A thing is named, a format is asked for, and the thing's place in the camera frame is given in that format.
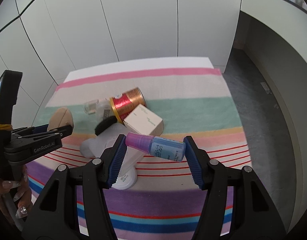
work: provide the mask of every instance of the table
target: table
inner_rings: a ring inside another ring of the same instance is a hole
[[[95,137],[94,115],[83,104],[109,98],[139,87],[148,108],[164,120],[165,138],[182,141],[191,135],[228,167],[251,165],[241,121],[220,70],[205,57],[169,57],[131,60],[85,68],[69,73],[59,85],[34,125],[48,123],[52,114],[67,106],[75,128],[63,139],[63,147],[28,163],[33,199],[38,197],[53,171],[62,163],[69,167],[89,161],[79,146]],[[104,190],[108,210],[120,239],[191,239],[201,214],[206,192],[193,182],[186,159],[172,162],[144,156],[136,164],[138,179],[127,190]],[[77,189],[80,231],[87,234],[82,189]],[[230,229],[233,188],[228,187],[222,234]]]

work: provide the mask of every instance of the pink bottle cap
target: pink bottle cap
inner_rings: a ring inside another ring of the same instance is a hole
[[[154,136],[151,135],[142,135],[130,132],[126,137],[126,145],[144,153],[149,153],[151,140],[153,138]]]

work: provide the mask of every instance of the black sponge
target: black sponge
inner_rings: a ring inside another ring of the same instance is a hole
[[[98,124],[95,128],[95,135],[98,136],[101,134],[104,130],[112,126],[114,123],[116,123],[118,120],[115,116],[109,116],[107,119],[104,119],[100,124]]]

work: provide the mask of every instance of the white box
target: white box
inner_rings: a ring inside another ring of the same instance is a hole
[[[162,118],[141,104],[124,119],[124,123],[138,134],[159,136],[163,132]]]

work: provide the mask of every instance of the gray floor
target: gray floor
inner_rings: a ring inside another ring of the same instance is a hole
[[[287,229],[295,204],[296,175],[285,119],[274,95],[261,86],[265,79],[243,50],[232,49],[223,76],[240,114],[253,168]]]

